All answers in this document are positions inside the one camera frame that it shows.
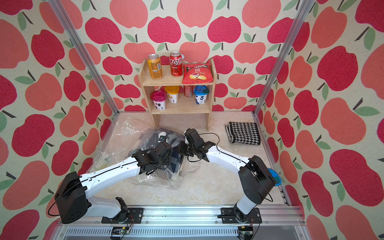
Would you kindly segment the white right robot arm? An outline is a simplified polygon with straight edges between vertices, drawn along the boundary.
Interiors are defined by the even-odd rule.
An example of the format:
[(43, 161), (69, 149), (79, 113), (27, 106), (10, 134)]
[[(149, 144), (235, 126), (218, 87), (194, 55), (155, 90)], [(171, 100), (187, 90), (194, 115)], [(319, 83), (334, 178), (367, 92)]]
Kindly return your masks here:
[(260, 157), (236, 156), (213, 142), (204, 141), (195, 129), (187, 129), (184, 136), (186, 140), (178, 148), (181, 155), (220, 165), (239, 176), (244, 196), (233, 208), (238, 219), (248, 217), (275, 187), (276, 180)]

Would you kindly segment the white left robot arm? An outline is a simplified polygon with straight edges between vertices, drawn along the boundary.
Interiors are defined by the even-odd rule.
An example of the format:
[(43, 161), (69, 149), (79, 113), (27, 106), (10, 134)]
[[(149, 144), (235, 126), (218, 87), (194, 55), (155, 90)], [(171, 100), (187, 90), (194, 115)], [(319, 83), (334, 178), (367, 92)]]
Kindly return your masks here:
[(132, 223), (133, 216), (122, 198), (96, 198), (101, 190), (130, 177), (151, 174), (169, 162), (173, 148), (160, 142), (140, 150), (120, 163), (88, 174), (67, 174), (55, 195), (61, 222), (71, 224), (82, 217), (100, 217), (104, 224)]

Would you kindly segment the black white houndstooth scarf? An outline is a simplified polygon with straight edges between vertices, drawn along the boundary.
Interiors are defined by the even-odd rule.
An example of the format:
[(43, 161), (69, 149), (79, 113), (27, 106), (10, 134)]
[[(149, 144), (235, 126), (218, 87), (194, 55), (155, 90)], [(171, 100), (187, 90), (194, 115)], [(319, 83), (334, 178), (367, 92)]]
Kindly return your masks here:
[(256, 123), (229, 122), (225, 130), (231, 144), (260, 145), (261, 138)]

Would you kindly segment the navy blue plaid scarf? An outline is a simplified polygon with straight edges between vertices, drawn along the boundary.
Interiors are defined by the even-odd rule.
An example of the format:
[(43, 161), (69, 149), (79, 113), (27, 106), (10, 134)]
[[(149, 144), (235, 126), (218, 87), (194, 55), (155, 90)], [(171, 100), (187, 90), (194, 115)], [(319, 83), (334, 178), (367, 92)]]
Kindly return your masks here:
[(173, 148), (168, 169), (170, 169), (172, 173), (178, 173), (180, 166), (183, 163), (183, 157), (178, 153), (178, 147), (180, 142), (184, 140), (185, 138), (182, 135), (173, 131), (166, 129), (148, 129), (140, 135), (140, 145), (138, 148), (142, 150), (150, 148), (154, 149), (160, 142), (167, 142)]

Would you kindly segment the clear plastic vacuum bag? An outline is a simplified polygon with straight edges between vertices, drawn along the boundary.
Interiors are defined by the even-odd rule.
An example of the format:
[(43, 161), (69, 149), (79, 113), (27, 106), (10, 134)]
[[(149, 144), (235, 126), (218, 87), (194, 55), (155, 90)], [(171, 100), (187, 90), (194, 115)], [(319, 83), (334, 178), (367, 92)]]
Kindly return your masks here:
[(144, 119), (119, 115), (106, 149), (89, 169), (102, 170), (119, 163), (138, 165), (140, 173), (128, 182), (157, 188), (177, 190), (183, 179), (197, 172), (202, 162), (178, 152), (185, 141), (181, 130), (153, 127)]

